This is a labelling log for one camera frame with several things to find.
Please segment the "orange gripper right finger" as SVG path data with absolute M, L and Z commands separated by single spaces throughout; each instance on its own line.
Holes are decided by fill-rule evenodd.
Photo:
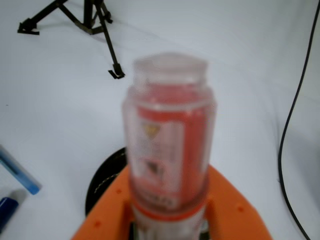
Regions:
M 205 175 L 204 218 L 212 240 L 271 240 L 272 236 L 258 211 L 214 167 Z

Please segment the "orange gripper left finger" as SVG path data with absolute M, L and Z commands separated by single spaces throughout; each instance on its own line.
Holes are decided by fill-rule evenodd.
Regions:
M 126 166 L 92 208 L 73 240 L 127 240 L 133 221 Z

